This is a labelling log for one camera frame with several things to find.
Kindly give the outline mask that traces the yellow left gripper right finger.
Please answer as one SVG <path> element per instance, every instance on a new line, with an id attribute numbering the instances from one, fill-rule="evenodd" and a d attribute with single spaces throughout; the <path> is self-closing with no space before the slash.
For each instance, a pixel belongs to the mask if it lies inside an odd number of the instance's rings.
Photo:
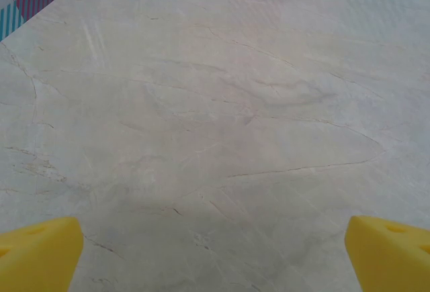
<path id="1" fill-rule="evenodd" d="M 362 291 L 429 291 L 429 230 L 353 216 L 345 247 Z"/>

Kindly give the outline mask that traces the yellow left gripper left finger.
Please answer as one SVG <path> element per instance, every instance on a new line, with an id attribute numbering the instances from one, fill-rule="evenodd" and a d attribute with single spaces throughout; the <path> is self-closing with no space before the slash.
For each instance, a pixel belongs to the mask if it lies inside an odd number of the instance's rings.
<path id="1" fill-rule="evenodd" d="M 84 237 L 75 217 L 60 217 L 1 234 L 2 291 L 67 291 Z"/>

